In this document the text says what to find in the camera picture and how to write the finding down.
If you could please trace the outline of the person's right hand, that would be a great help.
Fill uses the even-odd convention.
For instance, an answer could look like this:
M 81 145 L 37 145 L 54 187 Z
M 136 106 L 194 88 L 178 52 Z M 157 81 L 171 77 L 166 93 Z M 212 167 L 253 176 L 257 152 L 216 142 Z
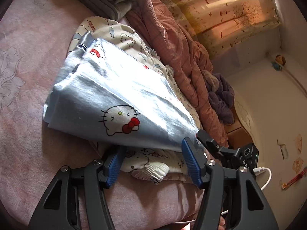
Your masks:
M 218 230 L 225 230 L 225 225 L 226 225 L 225 219 L 223 217 L 220 217 Z

